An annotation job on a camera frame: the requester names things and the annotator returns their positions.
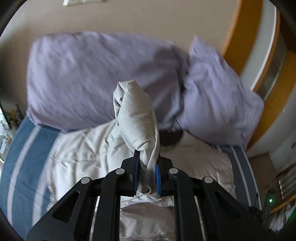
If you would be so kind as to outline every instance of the mattress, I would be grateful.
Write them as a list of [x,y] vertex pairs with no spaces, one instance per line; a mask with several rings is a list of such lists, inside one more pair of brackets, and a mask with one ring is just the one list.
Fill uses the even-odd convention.
[[[10,146],[0,180],[0,207],[16,232],[24,239],[30,228],[46,213],[50,191],[46,183],[46,160],[59,130],[35,126],[29,118],[21,123]],[[231,161],[237,200],[254,206],[257,184],[239,146],[212,146]],[[256,207],[261,209],[260,198]]]

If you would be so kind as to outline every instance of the bed sheet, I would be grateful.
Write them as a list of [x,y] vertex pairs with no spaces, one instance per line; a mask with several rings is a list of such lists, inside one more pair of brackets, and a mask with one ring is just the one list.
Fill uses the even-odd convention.
[[[5,159],[0,179],[0,207],[23,239],[46,213],[50,197],[46,160],[58,134],[58,129],[35,126],[25,117]],[[239,146],[213,145],[213,148],[226,153],[231,161],[237,200],[254,205],[258,188],[245,152]],[[256,206],[262,208],[260,199]]]

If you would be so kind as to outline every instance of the silver screw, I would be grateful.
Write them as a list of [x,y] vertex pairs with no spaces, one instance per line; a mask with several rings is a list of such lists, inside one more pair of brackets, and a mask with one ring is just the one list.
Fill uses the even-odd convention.
[[87,184],[87,183],[89,183],[89,181],[90,181],[89,177],[84,177],[81,179],[82,184]]
[[120,174],[123,174],[125,171],[123,168],[118,168],[115,172],[116,174],[120,175]]
[[177,168],[171,168],[171,169],[169,169],[169,173],[170,174],[177,174],[178,173],[178,169]]
[[205,181],[206,183],[212,183],[212,182],[214,181],[214,179],[211,178],[211,177],[205,177],[205,178],[204,178],[204,181]]

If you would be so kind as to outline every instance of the white cloth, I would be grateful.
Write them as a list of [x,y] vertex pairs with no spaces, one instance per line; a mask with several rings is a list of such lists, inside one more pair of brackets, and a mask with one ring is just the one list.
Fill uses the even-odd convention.
[[[118,83],[113,99],[115,120],[94,129],[58,136],[49,155],[51,204],[63,197],[81,178],[104,177],[138,150],[143,171],[139,175],[137,195],[121,197],[120,239],[174,240],[173,198],[160,198],[156,193],[155,165],[160,144],[149,97],[136,81],[127,81]],[[218,153],[186,132],[178,144],[162,147],[160,153],[191,177],[212,176],[235,196],[227,155]]]

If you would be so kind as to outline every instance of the purple pillow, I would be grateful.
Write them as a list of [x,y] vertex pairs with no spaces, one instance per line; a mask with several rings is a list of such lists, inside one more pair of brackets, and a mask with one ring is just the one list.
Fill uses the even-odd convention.
[[27,70],[27,115],[35,125],[63,130],[115,118],[113,91],[136,80],[149,94],[159,129],[182,110],[186,55],[169,41],[133,34],[59,33],[34,41]]
[[243,87],[214,48],[196,36],[184,86],[184,110],[176,117],[179,128],[208,143],[247,147],[263,112],[263,101]]

